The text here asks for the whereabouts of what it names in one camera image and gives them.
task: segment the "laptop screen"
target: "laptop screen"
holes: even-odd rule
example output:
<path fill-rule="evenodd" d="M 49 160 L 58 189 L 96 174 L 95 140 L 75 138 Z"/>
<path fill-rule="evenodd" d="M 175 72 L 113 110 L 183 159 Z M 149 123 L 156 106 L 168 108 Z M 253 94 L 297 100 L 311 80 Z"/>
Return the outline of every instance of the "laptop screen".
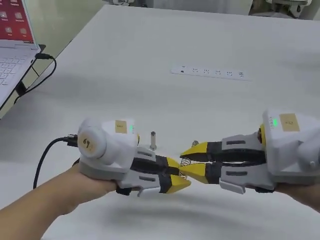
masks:
<path fill-rule="evenodd" d="M 0 0 L 0 40 L 33 43 L 23 0 Z"/>

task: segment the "small metal pin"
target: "small metal pin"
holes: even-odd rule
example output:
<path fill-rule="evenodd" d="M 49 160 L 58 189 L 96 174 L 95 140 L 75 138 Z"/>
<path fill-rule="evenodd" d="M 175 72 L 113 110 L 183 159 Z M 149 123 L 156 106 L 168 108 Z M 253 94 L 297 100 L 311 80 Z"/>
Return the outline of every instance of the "small metal pin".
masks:
<path fill-rule="evenodd" d="M 151 132 L 151 145 L 150 145 L 150 149 L 152 151 L 157 149 L 157 145 L 156 145 L 156 132 L 152 131 Z"/>
<path fill-rule="evenodd" d="M 197 140 L 194 140 L 191 147 L 197 146 L 198 144 L 199 142 Z"/>

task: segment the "white tabletop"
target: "white tabletop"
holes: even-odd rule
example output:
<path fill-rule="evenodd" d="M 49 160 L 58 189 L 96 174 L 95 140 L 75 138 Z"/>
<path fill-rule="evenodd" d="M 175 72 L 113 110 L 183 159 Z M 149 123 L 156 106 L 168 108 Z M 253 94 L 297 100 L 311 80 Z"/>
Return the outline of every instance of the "white tabletop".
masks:
<path fill-rule="evenodd" d="M 141 143 L 178 159 L 193 140 L 250 134 L 267 107 L 320 117 L 320 22 L 104 6 L 57 58 L 55 74 L 0 121 L 0 207 L 32 188 L 47 144 L 85 117 L 133 117 Z M 171 74 L 173 65 L 241 69 L 252 81 Z M 53 66 L 41 76 L 48 74 Z M 76 148 L 47 155 L 43 183 Z M 319 214 L 282 194 L 239 195 L 196 181 L 176 194 L 111 193 L 60 217 L 49 239 L 319 238 Z"/>

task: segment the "laptop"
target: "laptop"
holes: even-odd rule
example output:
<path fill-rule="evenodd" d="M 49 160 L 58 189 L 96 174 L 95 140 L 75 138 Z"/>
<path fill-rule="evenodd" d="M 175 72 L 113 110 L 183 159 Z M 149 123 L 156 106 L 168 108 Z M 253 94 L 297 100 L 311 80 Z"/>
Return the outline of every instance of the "laptop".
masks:
<path fill-rule="evenodd" d="M 0 0 L 0 109 L 40 51 L 24 0 Z"/>

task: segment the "hand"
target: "hand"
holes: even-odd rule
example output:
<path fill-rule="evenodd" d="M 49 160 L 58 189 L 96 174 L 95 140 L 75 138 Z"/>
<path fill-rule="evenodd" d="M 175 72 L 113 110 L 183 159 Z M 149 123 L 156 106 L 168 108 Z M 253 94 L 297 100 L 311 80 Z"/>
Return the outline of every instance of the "hand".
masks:
<path fill-rule="evenodd" d="M 76 164 L 40 187 L 49 188 L 55 192 L 61 214 L 65 215 L 71 213 L 80 204 L 99 199 L 115 191 L 117 185 L 112 181 L 95 180 L 81 174 Z"/>
<path fill-rule="evenodd" d="M 281 183 L 276 188 L 276 191 L 286 194 L 299 203 L 309 206 L 320 213 L 320 184 L 302 186 Z"/>

